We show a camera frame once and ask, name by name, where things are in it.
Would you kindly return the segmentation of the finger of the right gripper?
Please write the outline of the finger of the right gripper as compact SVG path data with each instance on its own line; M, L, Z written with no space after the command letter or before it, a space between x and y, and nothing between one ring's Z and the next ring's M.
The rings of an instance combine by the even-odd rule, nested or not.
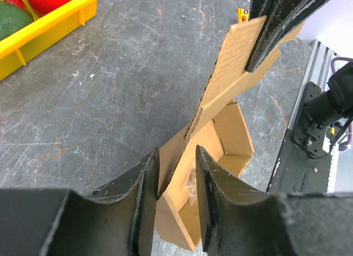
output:
M254 72L285 36L329 1L250 0L250 18L266 18L245 70Z

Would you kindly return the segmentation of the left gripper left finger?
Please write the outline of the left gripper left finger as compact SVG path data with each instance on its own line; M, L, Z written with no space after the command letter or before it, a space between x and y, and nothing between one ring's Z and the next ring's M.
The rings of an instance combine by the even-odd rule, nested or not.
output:
M159 180L159 148L87 197L98 204L94 250L151 250Z

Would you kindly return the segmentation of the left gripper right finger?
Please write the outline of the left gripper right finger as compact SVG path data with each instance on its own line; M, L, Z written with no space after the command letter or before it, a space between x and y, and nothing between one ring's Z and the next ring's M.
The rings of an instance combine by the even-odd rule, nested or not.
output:
M195 162L202 250L260 253L263 241L252 206L267 194L233 176L202 146L196 147Z

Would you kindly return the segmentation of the small clear snack wrapper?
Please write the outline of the small clear snack wrapper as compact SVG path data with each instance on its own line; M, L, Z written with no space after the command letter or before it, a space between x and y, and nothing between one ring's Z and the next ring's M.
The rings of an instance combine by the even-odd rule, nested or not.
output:
M194 169L192 169L186 177L183 190L188 194L189 198L196 196L196 172Z

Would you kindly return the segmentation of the brown cardboard box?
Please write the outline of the brown cardboard box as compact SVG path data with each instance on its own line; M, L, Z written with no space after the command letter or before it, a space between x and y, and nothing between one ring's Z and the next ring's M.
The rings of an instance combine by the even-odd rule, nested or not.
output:
M245 70L264 22L260 17L230 26L193 119L160 150L155 228L160 238L182 249L194 251L201 242L198 205L186 189L195 173L196 147L204 147L235 176L254 153L234 99L257 84L281 55L275 47L255 72Z

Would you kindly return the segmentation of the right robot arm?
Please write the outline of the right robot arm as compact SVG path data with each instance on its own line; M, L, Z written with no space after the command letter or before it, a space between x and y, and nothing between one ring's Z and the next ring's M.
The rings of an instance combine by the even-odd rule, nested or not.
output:
M250 17L266 19L245 70L254 72L277 43L329 1L250 0ZM322 158L310 145L310 142L319 139L314 135L317 129L324 129L341 118L347 119L345 125L330 141L330 147L333 148L352 123L352 61L348 61L343 68L333 73L328 80L328 86L328 91L302 104L295 122L293 142L311 159Z

